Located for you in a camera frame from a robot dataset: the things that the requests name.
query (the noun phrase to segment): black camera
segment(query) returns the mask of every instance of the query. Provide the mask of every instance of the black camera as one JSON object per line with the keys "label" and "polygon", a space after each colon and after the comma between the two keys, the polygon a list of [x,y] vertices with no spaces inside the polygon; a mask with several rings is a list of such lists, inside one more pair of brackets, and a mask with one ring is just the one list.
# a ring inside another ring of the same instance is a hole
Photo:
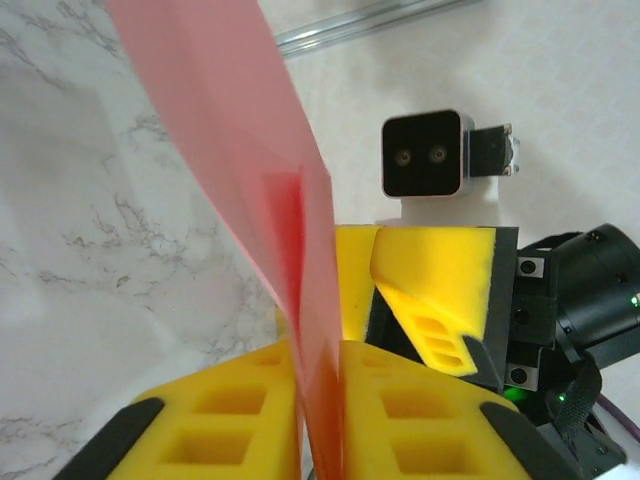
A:
{"label": "black camera", "polygon": [[389,197],[446,197],[472,177],[518,171],[511,125],[473,130],[454,110],[387,120],[382,127],[383,190]]}

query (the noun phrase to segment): white marble surface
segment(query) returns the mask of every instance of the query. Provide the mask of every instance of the white marble surface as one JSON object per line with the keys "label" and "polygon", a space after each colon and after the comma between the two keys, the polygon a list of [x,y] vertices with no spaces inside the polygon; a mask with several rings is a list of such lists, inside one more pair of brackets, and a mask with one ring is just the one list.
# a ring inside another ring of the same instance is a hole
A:
{"label": "white marble surface", "polygon": [[[363,2],[261,4],[278,32]],[[0,479],[33,480],[140,391],[267,344],[274,326],[102,1],[3,0],[0,28]],[[453,107],[513,123],[525,163],[499,204],[480,195],[451,223],[516,224],[528,241],[609,221],[640,242],[635,0],[484,0],[289,68],[339,223],[402,213],[380,189],[382,122]],[[638,366],[605,372],[636,422]]]}

